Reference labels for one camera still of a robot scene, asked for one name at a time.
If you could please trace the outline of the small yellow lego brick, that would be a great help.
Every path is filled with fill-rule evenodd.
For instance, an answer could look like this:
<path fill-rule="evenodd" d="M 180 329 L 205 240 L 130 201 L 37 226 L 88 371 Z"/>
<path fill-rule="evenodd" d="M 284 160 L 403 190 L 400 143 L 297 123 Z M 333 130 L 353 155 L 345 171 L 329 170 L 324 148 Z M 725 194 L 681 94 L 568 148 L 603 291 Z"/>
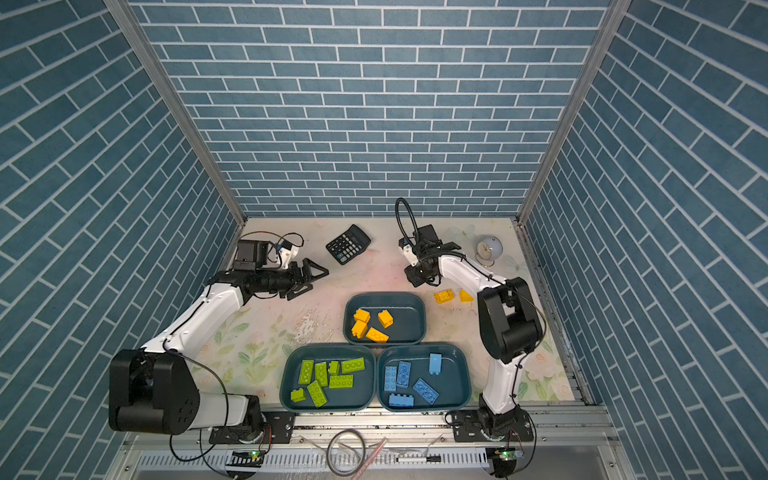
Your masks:
<path fill-rule="evenodd" d="M 388 310 L 380 311 L 378 313 L 378 320 L 384 329 L 387 329 L 394 324 L 394 318 Z"/>

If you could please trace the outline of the yellow square lego brick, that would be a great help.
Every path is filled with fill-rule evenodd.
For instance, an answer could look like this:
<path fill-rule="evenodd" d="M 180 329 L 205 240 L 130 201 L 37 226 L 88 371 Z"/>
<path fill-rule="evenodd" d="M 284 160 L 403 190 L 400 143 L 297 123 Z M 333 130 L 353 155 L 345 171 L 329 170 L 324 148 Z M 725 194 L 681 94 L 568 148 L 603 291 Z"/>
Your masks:
<path fill-rule="evenodd" d="M 354 338 L 362 339 L 368 329 L 368 324 L 363 321 L 356 321 L 351 329 L 351 334 Z"/>

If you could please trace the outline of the blue sloped lego brick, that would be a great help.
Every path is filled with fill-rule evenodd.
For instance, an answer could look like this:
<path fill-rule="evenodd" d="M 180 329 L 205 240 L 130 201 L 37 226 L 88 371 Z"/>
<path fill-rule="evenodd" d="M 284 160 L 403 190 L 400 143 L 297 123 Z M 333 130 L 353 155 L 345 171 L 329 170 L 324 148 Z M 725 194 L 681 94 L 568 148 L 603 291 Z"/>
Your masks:
<path fill-rule="evenodd" d="M 428 372 L 430 375 L 439 375 L 442 371 L 442 355 L 439 353 L 429 354 Z"/>

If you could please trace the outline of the green lego plate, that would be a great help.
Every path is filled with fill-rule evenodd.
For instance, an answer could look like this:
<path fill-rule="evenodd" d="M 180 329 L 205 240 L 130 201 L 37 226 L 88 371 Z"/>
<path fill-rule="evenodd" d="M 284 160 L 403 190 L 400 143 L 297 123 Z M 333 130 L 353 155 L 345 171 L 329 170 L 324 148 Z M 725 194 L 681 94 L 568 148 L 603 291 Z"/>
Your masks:
<path fill-rule="evenodd" d="M 298 378 L 299 385 L 309 385 L 313 381 L 314 365 L 315 362 L 313 360 L 301 361 Z"/>

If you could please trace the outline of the blue lego brick top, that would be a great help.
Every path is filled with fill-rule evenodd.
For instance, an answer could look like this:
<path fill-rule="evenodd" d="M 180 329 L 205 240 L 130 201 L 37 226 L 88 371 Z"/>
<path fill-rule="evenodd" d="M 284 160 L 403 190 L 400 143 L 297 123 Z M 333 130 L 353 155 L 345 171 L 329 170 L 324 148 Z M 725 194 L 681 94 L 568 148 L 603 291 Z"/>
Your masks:
<path fill-rule="evenodd" d="M 388 397 L 388 405 L 395 409 L 413 408 L 415 405 L 415 398 L 408 394 L 392 393 Z"/>

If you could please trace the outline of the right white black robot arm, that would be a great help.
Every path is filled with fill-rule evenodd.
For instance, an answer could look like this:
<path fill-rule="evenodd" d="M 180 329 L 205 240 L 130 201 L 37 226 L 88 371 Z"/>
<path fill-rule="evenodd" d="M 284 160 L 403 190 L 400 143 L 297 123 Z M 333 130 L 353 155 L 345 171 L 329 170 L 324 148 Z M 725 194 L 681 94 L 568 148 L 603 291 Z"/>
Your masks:
<path fill-rule="evenodd" d="M 431 225 L 405 234 L 398 247 L 409 263 L 404 272 L 413 286 L 448 279 L 476 299 L 480 337 L 493 358 L 478 419 L 486 436 L 507 434 L 523 418 L 518 390 L 524 363 L 545 336 L 528 284 L 520 277 L 492 274 L 463 254 L 458 244 L 442 242 Z"/>

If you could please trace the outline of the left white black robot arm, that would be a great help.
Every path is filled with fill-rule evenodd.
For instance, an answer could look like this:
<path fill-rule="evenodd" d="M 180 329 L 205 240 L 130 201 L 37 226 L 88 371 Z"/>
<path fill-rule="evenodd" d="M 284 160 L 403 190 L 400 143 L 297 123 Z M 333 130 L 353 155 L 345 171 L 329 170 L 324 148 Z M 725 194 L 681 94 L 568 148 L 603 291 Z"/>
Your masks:
<path fill-rule="evenodd" d="M 168 327 L 137 349 L 123 349 L 109 367 L 108 423 L 115 431 L 180 435 L 190 429 L 233 430 L 242 443 L 259 440 L 266 421 L 255 396 L 201 392 L 190 367 L 207 340 L 251 298 L 286 300 L 310 291 L 327 268 L 298 246 L 275 245 L 277 267 L 267 265 L 271 244 L 242 240 L 230 269 L 210 278 L 201 295 Z"/>

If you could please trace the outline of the yellow flat lego plate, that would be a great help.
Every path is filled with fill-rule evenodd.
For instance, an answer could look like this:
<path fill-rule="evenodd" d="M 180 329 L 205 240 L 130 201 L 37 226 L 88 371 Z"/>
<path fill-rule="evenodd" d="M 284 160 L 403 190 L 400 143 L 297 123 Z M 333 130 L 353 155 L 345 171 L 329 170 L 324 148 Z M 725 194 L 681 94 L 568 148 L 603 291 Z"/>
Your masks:
<path fill-rule="evenodd" d="M 445 304 L 452 301 L 455 298 L 455 294 L 451 289 L 446 289 L 433 294 L 437 304 Z"/>

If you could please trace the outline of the black desk calculator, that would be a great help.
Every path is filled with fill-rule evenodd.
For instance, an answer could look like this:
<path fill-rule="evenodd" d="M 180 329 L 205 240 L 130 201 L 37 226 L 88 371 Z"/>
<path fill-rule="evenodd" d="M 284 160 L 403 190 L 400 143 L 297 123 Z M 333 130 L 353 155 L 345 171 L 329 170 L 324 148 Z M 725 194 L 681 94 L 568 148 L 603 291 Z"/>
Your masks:
<path fill-rule="evenodd" d="M 346 265 L 361 255 L 370 244 L 371 238 L 358 225 L 352 224 L 345 232 L 331 240 L 326 245 L 326 250 L 340 265 Z"/>

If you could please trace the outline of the top teal plastic bin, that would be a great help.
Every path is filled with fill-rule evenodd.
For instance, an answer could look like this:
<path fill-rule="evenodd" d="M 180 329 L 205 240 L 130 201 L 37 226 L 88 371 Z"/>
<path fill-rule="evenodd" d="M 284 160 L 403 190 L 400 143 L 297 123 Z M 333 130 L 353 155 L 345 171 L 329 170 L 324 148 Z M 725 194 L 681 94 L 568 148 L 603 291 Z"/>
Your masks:
<path fill-rule="evenodd" d="M 387 335 L 389 339 L 386 342 L 373 342 L 366 337 L 366 333 L 361 338 L 353 335 L 354 314 L 359 309 L 365 310 L 371 315 L 368 325 Z M 384 328 L 378 319 L 378 314 L 384 310 L 393 316 L 393 325 L 388 328 Z M 349 343 L 369 347 L 417 344 L 423 340 L 426 334 L 426 307 L 418 296 L 411 293 L 361 293 L 353 296 L 346 304 L 343 333 Z"/>

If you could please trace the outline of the bottom left teal bin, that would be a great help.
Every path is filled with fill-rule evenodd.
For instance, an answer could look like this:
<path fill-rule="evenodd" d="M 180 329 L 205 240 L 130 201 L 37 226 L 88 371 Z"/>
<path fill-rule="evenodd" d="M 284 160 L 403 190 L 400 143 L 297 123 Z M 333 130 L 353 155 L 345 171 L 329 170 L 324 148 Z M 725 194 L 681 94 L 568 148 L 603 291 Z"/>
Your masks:
<path fill-rule="evenodd" d="M 302 363 L 313 361 L 315 365 L 324 362 L 327 367 L 332 361 L 342 364 L 348 360 L 362 359 L 364 368 L 351 372 L 353 384 L 350 388 L 331 389 L 324 387 L 327 403 L 317 407 L 312 401 L 307 385 L 299 383 Z M 281 404 L 289 411 L 310 413 L 320 411 L 356 411 L 367 407 L 374 397 L 377 383 L 374 354 L 366 347 L 341 343 L 313 343 L 292 352 L 285 364 L 279 390 Z"/>

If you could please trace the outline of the bottom right teal bin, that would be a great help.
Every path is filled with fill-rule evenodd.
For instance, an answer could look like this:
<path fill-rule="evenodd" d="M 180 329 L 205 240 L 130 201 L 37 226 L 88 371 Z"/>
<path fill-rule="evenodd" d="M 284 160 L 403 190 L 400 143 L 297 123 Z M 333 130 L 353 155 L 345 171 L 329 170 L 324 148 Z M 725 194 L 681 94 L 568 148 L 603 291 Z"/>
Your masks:
<path fill-rule="evenodd" d="M 428 372 L 429 354 L 442 355 L 442 371 L 439 375 Z M 383 390 L 384 369 L 386 366 L 398 366 L 400 361 L 411 363 L 410 383 L 408 388 L 397 387 L 395 392 Z M 425 343 L 408 346 L 392 346 L 383 350 L 376 364 L 377 395 L 380 403 L 389 411 L 445 411 L 463 407 L 470 399 L 472 385 L 469 369 L 463 352 L 449 343 Z M 422 378 L 438 393 L 439 397 L 433 405 L 428 404 L 413 390 L 414 383 Z M 388 397 L 392 393 L 408 394 L 415 398 L 413 408 L 395 409 L 388 405 Z"/>

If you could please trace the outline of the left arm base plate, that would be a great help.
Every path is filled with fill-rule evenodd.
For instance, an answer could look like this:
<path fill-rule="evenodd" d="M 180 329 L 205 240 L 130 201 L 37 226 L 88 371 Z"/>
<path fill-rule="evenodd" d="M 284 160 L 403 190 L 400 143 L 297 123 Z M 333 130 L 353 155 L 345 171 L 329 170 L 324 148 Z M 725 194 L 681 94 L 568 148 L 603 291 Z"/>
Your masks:
<path fill-rule="evenodd" d="M 212 430 L 209 442 L 214 445 L 261 445 L 288 444 L 291 440 L 294 413 L 266 411 L 255 424 L 246 421 L 242 425 L 217 427 Z"/>

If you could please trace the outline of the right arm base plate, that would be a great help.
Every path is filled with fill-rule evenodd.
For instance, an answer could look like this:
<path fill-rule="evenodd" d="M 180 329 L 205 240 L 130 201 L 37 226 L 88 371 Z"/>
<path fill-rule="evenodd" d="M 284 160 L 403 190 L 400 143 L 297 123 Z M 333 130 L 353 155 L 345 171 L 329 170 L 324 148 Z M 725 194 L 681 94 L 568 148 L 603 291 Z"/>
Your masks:
<path fill-rule="evenodd" d="M 496 415 L 488 409 L 448 412 L 445 420 L 456 442 L 532 442 L 533 425 L 528 412 L 518 407 Z"/>

